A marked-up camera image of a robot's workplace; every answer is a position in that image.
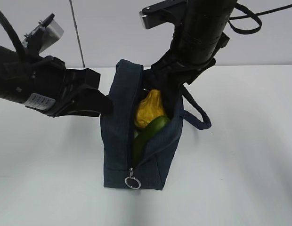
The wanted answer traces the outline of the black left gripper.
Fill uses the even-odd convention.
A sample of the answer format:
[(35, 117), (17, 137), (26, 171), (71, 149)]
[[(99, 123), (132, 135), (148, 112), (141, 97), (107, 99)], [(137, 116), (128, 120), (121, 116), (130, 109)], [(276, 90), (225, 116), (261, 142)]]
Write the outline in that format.
[(52, 56), (18, 64), (18, 102), (49, 117), (98, 117), (113, 112), (98, 88), (100, 74), (89, 68), (70, 69)]

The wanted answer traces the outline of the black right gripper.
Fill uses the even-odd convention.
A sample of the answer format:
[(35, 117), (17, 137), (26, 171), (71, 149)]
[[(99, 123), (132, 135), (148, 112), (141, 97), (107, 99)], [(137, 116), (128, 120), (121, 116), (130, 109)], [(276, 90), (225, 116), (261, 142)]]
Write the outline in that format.
[(215, 65), (215, 55), (228, 42), (229, 37), (224, 33), (213, 40), (200, 40), (175, 30), (169, 50), (151, 65), (154, 86), (164, 92), (173, 92), (184, 83), (190, 85), (201, 73)]

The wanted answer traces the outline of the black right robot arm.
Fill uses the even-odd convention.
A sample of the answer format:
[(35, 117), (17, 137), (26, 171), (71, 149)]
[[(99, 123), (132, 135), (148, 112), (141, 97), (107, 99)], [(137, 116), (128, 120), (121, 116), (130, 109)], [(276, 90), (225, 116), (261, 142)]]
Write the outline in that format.
[(236, 6), (235, 0), (187, 0), (173, 22), (175, 29), (170, 49), (151, 66), (152, 72), (163, 84), (174, 89), (191, 84), (205, 70), (214, 66), (214, 56), (224, 48), (229, 37), (224, 28)]

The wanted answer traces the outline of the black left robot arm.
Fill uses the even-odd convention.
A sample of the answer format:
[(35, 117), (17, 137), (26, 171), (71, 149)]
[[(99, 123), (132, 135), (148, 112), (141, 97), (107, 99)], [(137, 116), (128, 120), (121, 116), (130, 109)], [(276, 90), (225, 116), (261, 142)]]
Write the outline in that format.
[(113, 104), (99, 83), (100, 74), (89, 68), (68, 69), (52, 56), (28, 56), (22, 63), (0, 46), (0, 98), (49, 117), (110, 114)]

